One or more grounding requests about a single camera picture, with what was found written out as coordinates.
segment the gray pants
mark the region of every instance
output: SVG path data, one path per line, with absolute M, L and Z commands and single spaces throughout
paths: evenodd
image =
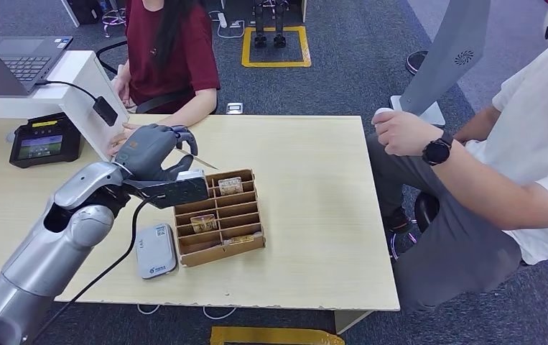
M 402 205 L 403 185 L 440 202 L 428 231 L 392 267 L 401 309 L 428 311 L 462 293 L 487 292 L 517 271 L 519 245 L 460 205 L 420 157 L 386 154 L 375 134 L 367 146 L 382 216 Z

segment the man's hand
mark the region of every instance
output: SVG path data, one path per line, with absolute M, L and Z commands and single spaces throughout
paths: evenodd
M 122 124 L 124 126 L 124 131 L 117 134 L 109 142 L 109 147 L 107 153 L 114 155 L 119 151 L 121 145 L 126 142 L 126 140 L 140 127 L 138 124 Z
M 396 156 L 421 156 L 424 148 L 443 133 L 418 116 L 404 111 L 381 112 L 373 116 L 371 123 L 386 153 Z

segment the gray panel stand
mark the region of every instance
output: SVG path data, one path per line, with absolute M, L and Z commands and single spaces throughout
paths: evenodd
M 438 127 L 445 119 L 437 99 L 482 57 L 491 0 L 451 0 L 424 62 L 394 110 L 408 111 Z

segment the watch strap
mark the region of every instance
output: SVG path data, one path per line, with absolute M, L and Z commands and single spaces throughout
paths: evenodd
M 451 144 L 453 144 L 453 136 L 451 135 L 451 133 L 443 131 L 441 141 L 447 144 L 447 146 L 451 147 Z

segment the payment terminal screen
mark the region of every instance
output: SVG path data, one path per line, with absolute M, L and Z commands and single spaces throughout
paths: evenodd
M 46 157 L 60 154 L 62 148 L 62 135 L 41 137 L 36 139 L 25 139 L 20 144 L 18 159 L 28 160 L 30 158 Z

